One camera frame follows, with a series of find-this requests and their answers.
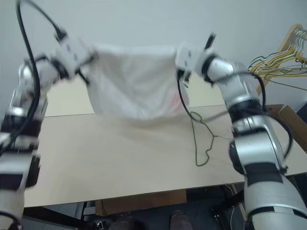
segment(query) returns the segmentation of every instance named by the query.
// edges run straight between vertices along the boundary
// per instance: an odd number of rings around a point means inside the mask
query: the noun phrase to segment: wooden table
[[[191,108],[204,118],[223,110]],[[286,132],[272,123],[285,148]],[[209,127],[216,135],[232,137],[228,115]],[[201,163],[211,135],[197,124],[196,138]],[[208,164],[197,167],[187,115],[141,123],[94,114],[47,117],[38,150],[41,170],[37,185],[26,190],[25,207],[242,182],[228,156],[229,141],[216,138]],[[307,154],[295,141],[286,164],[288,174],[307,172]]]

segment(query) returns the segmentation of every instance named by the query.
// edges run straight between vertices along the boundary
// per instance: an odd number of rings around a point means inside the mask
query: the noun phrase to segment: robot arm
[[[72,80],[80,67],[92,58],[93,54],[80,40],[65,37],[49,58],[36,60],[41,89],[38,107],[28,128],[9,144],[10,133],[18,129],[27,117],[34,94],[30,65],[25,63],[20,67],[19,85],[0,129],[0,230],[8,229],[14,220],[21,220],[24,190],[37,182],[40,158],[35,152],[47,108],[47,92],[61,79]]]
[[[307,229],[307,209],[284,176],[285,154],[249,83],[252,74],[242,64],[226,61],[211,49],[189,44],[179,48],[176,66],[181,72],[196,72],[221,89],[234,136],[229,156],[234,169],[245,177],[245,209],[248,225],[254,227],[250,229]]]

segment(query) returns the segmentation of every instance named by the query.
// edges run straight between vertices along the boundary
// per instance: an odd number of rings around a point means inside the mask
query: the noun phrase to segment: white towel
[[[183,107],[177,89],[174,46],[96,46],[88,65],[88,95],[97,114],[141,120],[174,117]],[[184,87],[181,87],[189,104]]]

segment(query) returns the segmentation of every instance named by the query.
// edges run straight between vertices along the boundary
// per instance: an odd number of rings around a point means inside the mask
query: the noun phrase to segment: green wire hanger
[[[225,138],[225,139],[228,139],[228,140],[231,140],[231,138],[227,138],[227,137],[224,137],[224,136],[219,136],[219,135],[215,135],[211,129],[208,127],[208,125],[204,122],[202,122],[203,118],[200,114],[196,113],[196,112],[190,112],[191,115],[196,115],[199,117],[199,123],[203,124],[204,126],[206,126],[206,128],[209,130],[210,134],[212,135],[212,139],[211,139],[211,144],[210,144],[210,147],[205,151],[205,154],[207,156],[207,159],[205,160],[204,163],[201,163],[201,164],[198,164],[198,160],[197,160],[197,156],[198,156],[198,150],[197,150],[197,141],[196,141],[196,135],[195,135],[195,127],[194,127],[194,122],[193,122],[193,119],[191,118],[191,123],[192,123],[192,131],[193,131],[193,139],[194,139],[194,146],[195,146],[195,164],[196,166],[198,167],[201,167],[201,166],[204,166],[205,164],[208,163],[209,159],[210,159],[210,155],[209,155],[209,151],[212,150],[212,147],[213,147],[213,143],[214,143],[214,139],[215,138]]]

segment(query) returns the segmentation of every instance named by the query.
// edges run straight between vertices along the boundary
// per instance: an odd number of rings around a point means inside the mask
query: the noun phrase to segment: black band
[[[262,107],[258,100],[239,102],[228,109],[232,123],[254,115],[252,112],[247,112],[246,109],[256,109],[262,111]]]
[[[13,223],[19,224],[18,219],[10,213],[0,211],[0,216],[11,218],[13,220]]]
[[[17,191],[23,179],[22,174],[0,174],[0,189]]]
[[[281,173],[273,163],[252,163],[245,165],[244,168],[248,186],[263,181],[283,183]]]
[[[201,68],[201,73],[204,75],[204,80],[206,82],[209,82],[211,85],[214,84],[214,81],[212,81],[208,75],[207,75],[207,71],[209,69],[209,66],[211,64],[211,62],[213,61],[213,59],[215,59],[217,56],[215,54],[212,54],[211,56],[209,56],[206,61],[204,62],[202,68]]]
[[[1,132],[3,133],[12,133],[16,129],[18,129],[26,117],[24,116],[16,116],[16,115],[5,115],[4,120],[1,126]],[[32,137],[38,137],[40,128],[42,125],[42,121],[40,120],[32,120],[27,128],[25,128],[20,135],[27,135]]]

